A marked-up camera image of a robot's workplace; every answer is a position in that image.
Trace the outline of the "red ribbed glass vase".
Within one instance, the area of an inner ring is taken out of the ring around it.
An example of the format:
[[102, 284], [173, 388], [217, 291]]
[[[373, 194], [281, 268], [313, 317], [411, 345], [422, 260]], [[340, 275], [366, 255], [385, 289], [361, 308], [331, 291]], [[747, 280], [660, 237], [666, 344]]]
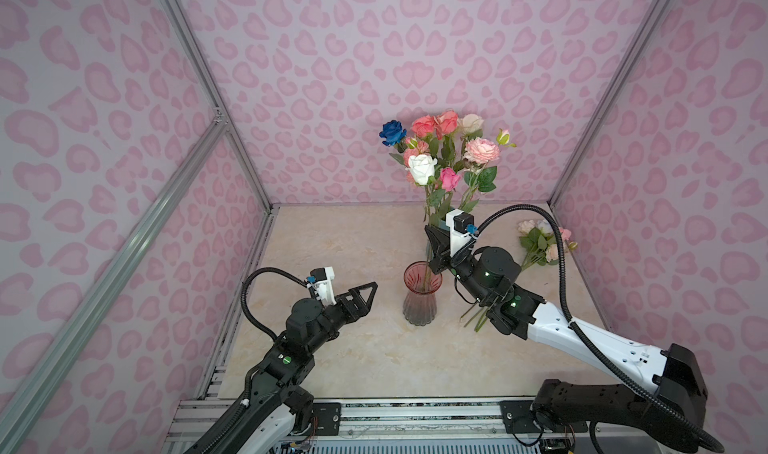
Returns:
[[436, 293], [442, 286], [442, 275], [433, 273], [428, 262], [417, 261], [405, 269], [403, 280], [407, 295], [402, 313], [406, 321], [415, 326], [430, 324], [437, 315]]

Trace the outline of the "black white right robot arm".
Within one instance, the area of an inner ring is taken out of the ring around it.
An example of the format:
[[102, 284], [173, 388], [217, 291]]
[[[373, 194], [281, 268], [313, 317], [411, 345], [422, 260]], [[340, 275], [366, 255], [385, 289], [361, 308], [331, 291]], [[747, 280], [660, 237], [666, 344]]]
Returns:
[[520, 265], [503, 248], [476, 249], [474, 225], [427, 226], [425, 234], [431, 271], [451, 272], [500, 334], [555, 348], [617, 379], [615, 385], [545, 380], [531, 405], [538, 423], [614, 424], [639, 429], [680, 453], [723, 452], [704, 428], [709, 392], [690, 349], [621, 337], [574, 317], [565, 298], [553, 304], [519, 286]]

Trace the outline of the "blue artificial rose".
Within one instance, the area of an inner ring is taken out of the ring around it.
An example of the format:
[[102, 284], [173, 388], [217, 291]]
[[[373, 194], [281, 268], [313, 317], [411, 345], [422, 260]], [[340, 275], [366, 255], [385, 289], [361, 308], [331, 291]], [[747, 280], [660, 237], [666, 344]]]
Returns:
[[405, 165], [404, 153], [407, 149], [405, 141], [407, 129], [400, 121], [391, 120], [385, 123], [378, 134], [381, 143], [388, 147], [390, 156], [400, 165]]

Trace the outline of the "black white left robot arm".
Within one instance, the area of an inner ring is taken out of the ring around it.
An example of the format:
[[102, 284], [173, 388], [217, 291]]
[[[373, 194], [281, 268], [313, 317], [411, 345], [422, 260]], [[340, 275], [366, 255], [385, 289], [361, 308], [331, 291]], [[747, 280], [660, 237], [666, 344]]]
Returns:
[[301, 387], [314, 354], [342, 327], [367, 316], [378, 284], [349, 289], [324, 305], [314, 298], [294, 304], [286, 328], [263, 359], [244, 376], [241, 394], [191, 447], [189, 453], [267, 453], [296, 433], [309, 434], [314, 397]]

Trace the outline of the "teal ceramic vase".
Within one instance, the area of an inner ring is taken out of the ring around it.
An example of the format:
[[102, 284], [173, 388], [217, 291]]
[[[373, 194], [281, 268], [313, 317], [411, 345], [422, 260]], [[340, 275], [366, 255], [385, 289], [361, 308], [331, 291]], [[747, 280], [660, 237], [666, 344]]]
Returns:
[[425, 249], [426, 261], [429, 262], [435, 259], [438, 251], [439, 251], [439, 243], [429, 238], [427, 240], [426, 249]]

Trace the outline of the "coral pink artificial rose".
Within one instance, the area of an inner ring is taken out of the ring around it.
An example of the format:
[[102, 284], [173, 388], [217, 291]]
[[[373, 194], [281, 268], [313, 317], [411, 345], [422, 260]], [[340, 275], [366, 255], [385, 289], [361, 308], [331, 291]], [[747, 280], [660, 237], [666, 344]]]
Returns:
[[427, 115], [416, 119], [411, 125], [410, 132], [409, 148], [418, 153], [428, 153], [430, 151], [430, 141], [436, 132], [435, 118]]

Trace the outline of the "small magenta artificial rose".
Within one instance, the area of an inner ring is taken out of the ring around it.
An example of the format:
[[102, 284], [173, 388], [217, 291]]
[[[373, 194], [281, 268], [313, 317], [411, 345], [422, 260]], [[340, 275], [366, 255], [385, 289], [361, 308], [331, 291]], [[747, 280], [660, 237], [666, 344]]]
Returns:
[[448, 212], [452, 210], [451, 202], [453, 193], [461, 181], [462, 175], [460, 172], [455, 171], [451, 167], [446, 167], [440, 172], [440, 188], [444, 191], [444, 195], [440, 203], [438, 204], [435, 220], [433, 225], [438, 226], [441, 221], [445, 219]]

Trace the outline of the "pink carnation spray stem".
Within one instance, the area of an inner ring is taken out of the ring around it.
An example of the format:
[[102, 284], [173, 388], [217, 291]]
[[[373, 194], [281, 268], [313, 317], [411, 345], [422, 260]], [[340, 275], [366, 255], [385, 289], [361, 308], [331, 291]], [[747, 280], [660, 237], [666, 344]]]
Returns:
[[425, 185], [433, 173], [432, 157], [428, 144], [416, 138], [409, 138], [404, 147], [403, 165], [408, 172], [409, 179], [416, 185]]

